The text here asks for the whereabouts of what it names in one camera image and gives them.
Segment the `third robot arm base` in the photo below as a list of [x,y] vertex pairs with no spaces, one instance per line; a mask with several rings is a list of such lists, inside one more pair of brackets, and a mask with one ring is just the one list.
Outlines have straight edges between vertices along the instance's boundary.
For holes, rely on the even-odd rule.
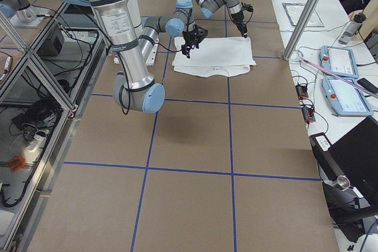
[[1,0],[1,12],[19,28],[38,27],[50,15],[50,9],[32,6],[29,0]]

